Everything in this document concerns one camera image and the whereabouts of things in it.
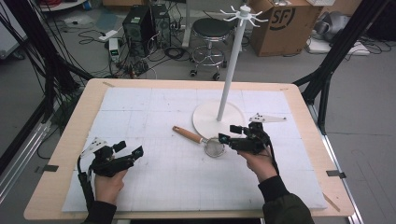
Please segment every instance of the black sleeve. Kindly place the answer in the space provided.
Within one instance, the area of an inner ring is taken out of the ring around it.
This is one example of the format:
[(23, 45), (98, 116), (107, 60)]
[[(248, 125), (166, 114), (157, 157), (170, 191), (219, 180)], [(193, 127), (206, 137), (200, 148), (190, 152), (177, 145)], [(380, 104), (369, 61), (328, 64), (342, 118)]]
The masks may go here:
[(311, 212), (296, 195), (289, 193), (279, 175), (259, 185), (265, 204), (262, 206), (265, 224), (312, 224)]
[(116, 210), (114, 204), (95, 201), (83, 223), (111, 224)]

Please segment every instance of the white box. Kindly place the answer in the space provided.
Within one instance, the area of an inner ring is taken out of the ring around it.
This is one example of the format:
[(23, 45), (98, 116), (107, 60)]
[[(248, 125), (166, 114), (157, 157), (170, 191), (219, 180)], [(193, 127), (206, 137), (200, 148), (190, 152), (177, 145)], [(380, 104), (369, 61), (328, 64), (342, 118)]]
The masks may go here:
[(312, 6), (316, 7), (326, 7), (326, 6), (332, 6), (335, 2), (335, 0), (306, 0), (309, 2)]

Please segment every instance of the stool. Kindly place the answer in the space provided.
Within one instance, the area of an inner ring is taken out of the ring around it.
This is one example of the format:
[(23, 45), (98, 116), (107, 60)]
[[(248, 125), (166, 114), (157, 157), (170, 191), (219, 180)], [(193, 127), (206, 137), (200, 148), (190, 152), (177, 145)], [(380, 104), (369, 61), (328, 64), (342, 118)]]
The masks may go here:
[(223, 68), (227, 67), (224, 52), (213, 47), (213, 42), (224, 41), (231, 32), (231, 27), (226, 21), (212, 18), (203, 18), (195, 21), (192, 25), (193, 33), (207, 41), (205, 46), (196, 48), (191, 54), (191, 61), (195, 63), (195, 70), (190, 71), (190, 75), (195, 77), (198, 73), (198, 66), (216, 66), (217, 73), (213, 76), (214, 80), (219, 80), (219, 64)]

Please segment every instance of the table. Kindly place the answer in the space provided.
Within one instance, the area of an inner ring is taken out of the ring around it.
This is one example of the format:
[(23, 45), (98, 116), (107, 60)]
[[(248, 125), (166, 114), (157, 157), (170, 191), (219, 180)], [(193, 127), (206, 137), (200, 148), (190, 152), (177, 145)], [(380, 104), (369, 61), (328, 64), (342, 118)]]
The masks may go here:
[[(27, 219), (83, 219), (86, 213), (63, 213), (62, 206), (69, 188), (73, 168), (83, 148), (88, 130), (108, 88), (166, 88), (166, 89), (208, 89), (221, 90), (222, 82), (173, 81), (173, 80), (120, 80), (92, 79), (81, 95), (78, 105), (67, 124), (64, 134), (49, 161), (59, 165), (56, 173), (46, 172), (41, 177), (24, 216)], [(318, 128), (295, 85), (276, 83), (235, 82), (232, 90), (283, 91), (290, 110), (304, 141), (309, 158), (315, 168), (318, 182), (325, 195), (328, 208), (313, 210), (314, 217), (349, 217), (354, 213), (351, 201), (340, 178), (328, 177), (326, 171), (335, 170)], [(198, 211), (198, 212), (126, 212), (115, 218), (214, 218), (214, 217), (262, 217), (262, 211)]]

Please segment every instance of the computer tower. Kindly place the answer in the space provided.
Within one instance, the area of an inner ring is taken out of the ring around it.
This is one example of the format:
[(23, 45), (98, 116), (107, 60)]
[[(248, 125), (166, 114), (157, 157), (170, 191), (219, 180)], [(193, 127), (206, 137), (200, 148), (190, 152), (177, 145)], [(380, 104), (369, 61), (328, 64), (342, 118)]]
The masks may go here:
[(157, 48), (163, 49), (171, 46), (171, 29), (170, 17), (165, 4), (151, 6), (151, 13), (155, 24), (155, 33), (157, 35)]
[(130, 54), (149, 55), (149, 40), (155, 35), (149, 6), (134, 5), (122, 22)]

